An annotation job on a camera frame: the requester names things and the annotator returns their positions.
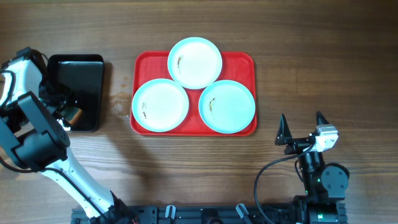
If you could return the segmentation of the orange green sponge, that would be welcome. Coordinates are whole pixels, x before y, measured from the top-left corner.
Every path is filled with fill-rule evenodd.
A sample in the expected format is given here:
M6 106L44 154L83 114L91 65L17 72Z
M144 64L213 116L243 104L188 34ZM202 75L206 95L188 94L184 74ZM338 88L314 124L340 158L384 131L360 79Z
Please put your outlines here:
M75 125L83 114L83 110L74 106L66 107L62 112L62 116L71 125Z

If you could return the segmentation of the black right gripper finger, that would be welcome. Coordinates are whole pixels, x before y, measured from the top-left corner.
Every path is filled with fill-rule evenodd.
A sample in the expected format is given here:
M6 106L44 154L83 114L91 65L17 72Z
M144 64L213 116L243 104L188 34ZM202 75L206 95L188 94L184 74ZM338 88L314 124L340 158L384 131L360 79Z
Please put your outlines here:
M321 111L317 111L316 113L316 122L318 126L329 124L326 118L322 115Z
M291 144L292 142L293 142L293 137L291 135L289 125L287 124L285 115L282 114L280 116L279 129L277 132L277 136L275 138L275 145L277 146L288 145Z

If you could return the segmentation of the white plate top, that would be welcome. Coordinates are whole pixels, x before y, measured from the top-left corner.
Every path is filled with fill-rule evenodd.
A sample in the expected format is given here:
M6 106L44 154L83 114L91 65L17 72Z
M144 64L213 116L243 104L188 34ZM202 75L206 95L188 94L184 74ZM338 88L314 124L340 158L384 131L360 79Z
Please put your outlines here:
M172 79L184 88L199 90L211 85L223 67L221 52L211 41L188 37L177 42L167 57Z

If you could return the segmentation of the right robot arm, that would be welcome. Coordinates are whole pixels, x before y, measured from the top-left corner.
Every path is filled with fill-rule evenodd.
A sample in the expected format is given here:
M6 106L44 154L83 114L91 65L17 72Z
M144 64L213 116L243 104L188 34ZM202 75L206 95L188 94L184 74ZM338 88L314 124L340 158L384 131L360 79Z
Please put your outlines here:
M337 223L348 222L345 191L348 188L349 171L338 163L327 164L323 153L333 148L338 140L338 130L321 112L316 113L317 126L306 138L293 138L285 116L280 119L284 154L298 156L298 171L306 191L296 195L289 203L285 223Z

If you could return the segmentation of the white plate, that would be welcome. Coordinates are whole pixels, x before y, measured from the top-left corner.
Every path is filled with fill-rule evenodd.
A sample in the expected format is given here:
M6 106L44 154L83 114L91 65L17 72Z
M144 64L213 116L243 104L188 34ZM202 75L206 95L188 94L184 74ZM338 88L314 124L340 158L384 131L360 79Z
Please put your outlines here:
M210 129L221 134L234 134L250 125L256 104L252 93L243 84L220 80L203 90L198 111Z
M211 41L188 37L177 42L167 57L172 79L184 88L199 90L211 85L223 67L221 52Z
M177 82L158 78L138 88L132 98L131 109L140 126L162 133L176 128L186 118L189 99Z

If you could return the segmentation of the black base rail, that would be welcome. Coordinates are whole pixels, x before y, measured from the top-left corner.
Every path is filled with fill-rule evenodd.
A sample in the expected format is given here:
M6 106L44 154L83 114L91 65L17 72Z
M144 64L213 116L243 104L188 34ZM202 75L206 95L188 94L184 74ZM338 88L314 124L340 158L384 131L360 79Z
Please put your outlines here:
M235 206L214 207L166 207L130 206L136 216L135 223L266 223L267 220L255 206L247 206L245 211ZM263 212L273 223L337 223L347 224L345 204L309 205L306 208L293 207L287 203L265 205Z

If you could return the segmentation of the red plastic tray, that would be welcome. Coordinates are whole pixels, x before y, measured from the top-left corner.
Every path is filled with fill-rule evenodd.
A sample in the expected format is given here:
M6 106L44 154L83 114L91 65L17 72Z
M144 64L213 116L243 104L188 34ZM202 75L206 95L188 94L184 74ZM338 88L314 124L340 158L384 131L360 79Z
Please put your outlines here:
M157 78L171 79L167 68L168 51L145 51L135 62L132 92L148 81ZM256 97L255 64L245 52L222 52L223 67L219 80L234 80L244 85ZM221 133L210 129L200 118L198 101L200 90L187 90L189 111L184 121L176 128L167 132L153 132L143 128L136 119L130 117L131 128L144 136L222 136Z

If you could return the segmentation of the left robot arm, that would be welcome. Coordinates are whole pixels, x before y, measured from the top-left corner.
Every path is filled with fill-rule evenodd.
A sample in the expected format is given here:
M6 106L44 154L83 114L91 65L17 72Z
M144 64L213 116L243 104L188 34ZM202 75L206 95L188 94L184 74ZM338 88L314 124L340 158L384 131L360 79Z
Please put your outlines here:
M76 160L60 109L77 107L75 92L54 80L47 57L29 47L4 62L1 97L1 146L19 173L40 172L54 180L84 209L90 223L140 223L112 191L103 188Z

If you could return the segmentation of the black water basin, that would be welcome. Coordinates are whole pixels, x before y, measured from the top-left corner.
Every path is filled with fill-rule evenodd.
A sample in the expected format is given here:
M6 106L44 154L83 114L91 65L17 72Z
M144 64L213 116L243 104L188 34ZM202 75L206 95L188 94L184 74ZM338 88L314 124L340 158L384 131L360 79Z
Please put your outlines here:
M99 54L57 54L49 58L47 68L52 82L74 91L73 105L83 110L71 126L64 117L56 117L64 130L93 132L98 129L105 64Z

